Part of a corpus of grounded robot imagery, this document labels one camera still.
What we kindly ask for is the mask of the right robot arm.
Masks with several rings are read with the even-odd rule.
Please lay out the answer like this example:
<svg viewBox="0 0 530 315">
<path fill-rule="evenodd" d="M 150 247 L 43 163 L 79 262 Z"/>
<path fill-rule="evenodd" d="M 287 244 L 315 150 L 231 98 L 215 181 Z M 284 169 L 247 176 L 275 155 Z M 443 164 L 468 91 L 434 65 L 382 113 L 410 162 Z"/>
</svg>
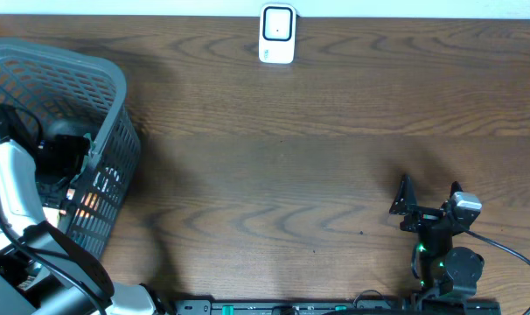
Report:
<svg viewBox="0 0 530 315">
<path fill-rule="evenodd" d="M 398 192 L 389 213 L 401 215 L 400 230 L 418 235 L 414 275 L 423 281 L 418 298 L 460 303 L 476 294 L 484 259 L 466 247 L 453 245 L 453 237 L 465 233 L 480 215 L 482 203 L 465 192 L 458 182 L 450 188 L 450 197 L 438 208 L 417 204 L 413 182 L 401 177 Z"/>
</svg>

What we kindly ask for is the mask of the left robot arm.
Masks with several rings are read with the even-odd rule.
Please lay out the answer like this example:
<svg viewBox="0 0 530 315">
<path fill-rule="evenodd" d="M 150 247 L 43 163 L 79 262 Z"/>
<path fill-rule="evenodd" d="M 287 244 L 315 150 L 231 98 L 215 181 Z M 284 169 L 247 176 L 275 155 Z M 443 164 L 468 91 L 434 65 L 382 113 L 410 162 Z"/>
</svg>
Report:
<svg viewBox="0 0 530 315">
<path fill-rule="evenodd" d="M 19 110 L 0 104 L 0 314 L 164 314 L 145 285 L 110 280 L 45 217 L 36 145 Z"/>
</svg>

